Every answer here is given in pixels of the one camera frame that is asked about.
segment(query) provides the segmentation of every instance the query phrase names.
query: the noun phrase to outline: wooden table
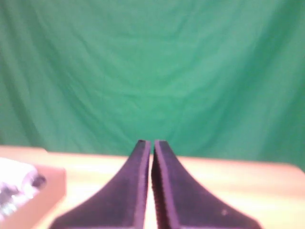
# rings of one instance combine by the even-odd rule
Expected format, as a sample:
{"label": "wooden table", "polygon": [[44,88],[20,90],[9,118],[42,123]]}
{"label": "wooden table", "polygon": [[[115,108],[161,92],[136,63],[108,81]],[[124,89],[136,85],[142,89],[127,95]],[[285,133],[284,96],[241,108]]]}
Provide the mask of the wooden table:
{"label": "wooden table", "polygon": [[[47,229],[55,217],[92,196],[127,159],[125,156],[55,153],[14,146],[0,146],[0,156],[67,170],[67,196],[34,229]],[[263,228],[305,229],[305,174],[299,168],[289,164],[190,157],[179,157],[179,160],[199,183],[226,203],[257,219]],[[145,228],[157,228],[151,183]]]}

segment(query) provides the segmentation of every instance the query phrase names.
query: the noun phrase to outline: table surface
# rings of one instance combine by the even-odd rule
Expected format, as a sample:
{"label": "table surface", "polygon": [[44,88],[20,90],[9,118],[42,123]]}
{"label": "table surface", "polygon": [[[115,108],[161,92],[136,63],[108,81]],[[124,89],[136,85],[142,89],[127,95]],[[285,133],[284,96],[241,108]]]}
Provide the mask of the table surface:
{"label": "table surface", "polygon": [[[27,163],[64,167],[67,196],[34,229],[47,229],[60,214],[87,200],[119,171],[126,156],[47,152],[42,148],[0,146],[0,156]],[[203,186],[264,229],[305,228],[305,174],[290,164],[178,157]],[[156,229],[149,182],[145,228]]]}

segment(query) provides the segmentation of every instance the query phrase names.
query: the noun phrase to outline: cardboard box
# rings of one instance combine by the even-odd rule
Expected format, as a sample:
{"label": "cardboard box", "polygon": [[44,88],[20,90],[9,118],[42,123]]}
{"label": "cardboard box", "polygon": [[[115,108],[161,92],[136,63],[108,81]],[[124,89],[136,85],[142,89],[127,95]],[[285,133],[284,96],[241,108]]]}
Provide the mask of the cardboard box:
{"label": "cardboard box", "polygon": [[33,199],[0,222],[1,229],[31,229],[66,195],[65,169],[37,165],[35,167],[46,178],[46,183]]}

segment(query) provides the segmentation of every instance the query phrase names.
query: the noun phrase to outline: green fabric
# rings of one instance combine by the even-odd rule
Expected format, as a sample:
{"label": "green fabric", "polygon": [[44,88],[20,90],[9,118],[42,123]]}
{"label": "green fabric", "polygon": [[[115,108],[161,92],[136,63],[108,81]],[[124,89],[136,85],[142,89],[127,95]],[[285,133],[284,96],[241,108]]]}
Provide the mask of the green fabric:
{"label": "green fabric", "polygon": [[302,0],[1,0],[0,143],[305,168]]}

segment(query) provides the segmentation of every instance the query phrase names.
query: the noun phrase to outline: green cloth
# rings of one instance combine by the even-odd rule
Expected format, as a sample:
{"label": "green cloth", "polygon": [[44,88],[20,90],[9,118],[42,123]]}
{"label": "green cloth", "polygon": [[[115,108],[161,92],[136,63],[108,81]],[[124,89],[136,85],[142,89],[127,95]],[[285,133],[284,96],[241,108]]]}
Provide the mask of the green cloth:
{"label": "green cloth", "polygon": [[1,0],[0,143],[305,169],[303,0]]}

